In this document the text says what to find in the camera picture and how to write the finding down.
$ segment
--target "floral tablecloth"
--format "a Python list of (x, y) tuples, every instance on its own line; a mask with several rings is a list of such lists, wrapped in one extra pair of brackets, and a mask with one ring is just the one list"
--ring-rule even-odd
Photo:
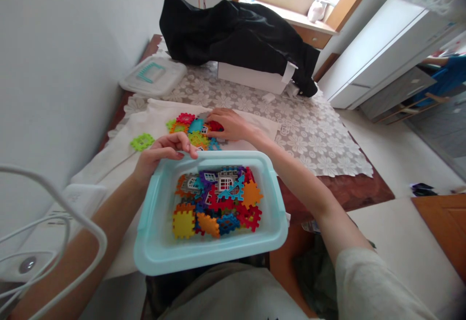
[[(157, 54), (166, 56), (165, 42)], [(298, 158), (315, 175), (334, 177), (373, 175), (373, 168), (352, 140), (330, 103), (319, 90), (310, 99), (292, 100), (275, 96), (266, 103), (267, 92), (217, 78), (217, 63), (200, 67), (188, 66), (180, 84), (163, 100), (176, 101), (208, 108), (224, 107), (266, 117), (282, 124), (275, 142)], [(129, 115), (145, 110), (147, 98), (138, 94), (130, 97), (124, 110), (125, 118), (109, 132), (111, 139), (126, 123)]]

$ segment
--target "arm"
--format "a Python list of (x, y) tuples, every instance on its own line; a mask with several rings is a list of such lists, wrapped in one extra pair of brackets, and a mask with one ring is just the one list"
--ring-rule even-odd
[(444, 67), (448, 63), (448, 58), (429, 57), (422, 61), (423, 64), (434, 64)]
[(223, 132), (209, 132), (209, 137), (246, 140), (265, 153), (285, 185), (313, 214), (319, 224), (325, 246), (333, 264), (338, 254), (350, 247), (372, 250), (364, 235), (351, 221), (332, 192), (301, 162), (280, 148), (263, 132), (230, 109), (215, 109), (207, 121), (217, 121)]
[[(181, 160), (184, 150), (197, 158), (185, 133), (173, 133), (159, 138), (141, 153), (136, 168), (103, 203), (92, 220), (107, 235), (105, 256), (94, 271), (67, 297), (52, 308), (44, 319), (77, 319), (102, 281), (120, 248), (126, 230), (146, 196), (150, 177), (160, 159)], [(99, 244), (86, 229), (82, 229), (68, 245), (57, 267), (42, 281), (32, 286), (11, 313), (11, 320), (28, 319), (55, 295), (75, 280), (94, 260)]]

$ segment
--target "white box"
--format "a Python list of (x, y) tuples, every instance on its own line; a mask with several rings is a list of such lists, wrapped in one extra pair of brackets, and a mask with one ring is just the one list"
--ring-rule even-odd
[(282, 82), (283, 76), (280, 74), (256, 71), (220, 62), (218, 63), (218, 78), (275, 94), (281, 94), (288, 84)]

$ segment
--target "wooden door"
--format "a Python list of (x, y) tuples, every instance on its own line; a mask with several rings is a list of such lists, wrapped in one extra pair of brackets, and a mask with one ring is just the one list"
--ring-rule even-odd
[(466, 195), (426, 196), (411, 200), (466, 283)]

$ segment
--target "light blue plastic tray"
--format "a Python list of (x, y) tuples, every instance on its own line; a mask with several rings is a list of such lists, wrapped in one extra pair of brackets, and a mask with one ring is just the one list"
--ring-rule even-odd
[[(198, 152), (193, 160), (162, 160), (150, 180), (144, 200), (134, 246), (134, 261), (146, 275), (161, 275), (202, 267), (276, 250), (288, 235), (282, 193), (270, 159), (262, 152)], [(223, 166), (249, 166), (264, 198), (260, 226), (255, 233), (241, 229), (220, 239), (196, 234), (190, 239), (175, 239), (173, 211), (180, 198), (174, 192), (184, 173), (219, 169)]]

